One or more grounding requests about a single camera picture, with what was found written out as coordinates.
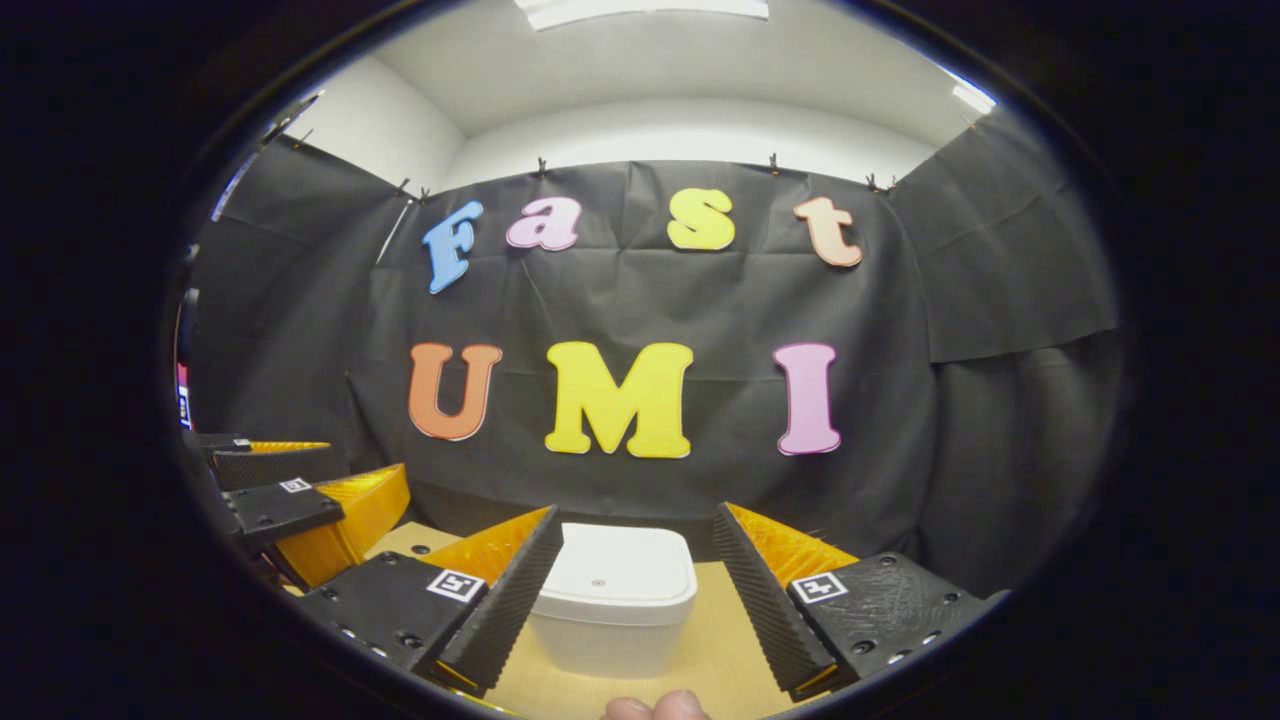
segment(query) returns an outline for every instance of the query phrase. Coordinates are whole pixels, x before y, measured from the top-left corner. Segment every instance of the white plastic container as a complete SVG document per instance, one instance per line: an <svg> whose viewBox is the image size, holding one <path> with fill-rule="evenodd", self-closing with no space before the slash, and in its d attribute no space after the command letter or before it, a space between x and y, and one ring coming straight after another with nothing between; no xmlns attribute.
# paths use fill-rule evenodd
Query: white plastic container
<svg viewBox="0 0 1280 720"><path fill-rule="evenodd" d="M694 609L689 544L655 528L564 523L529 619L552 662L596 678L655 678Z"/></svg>

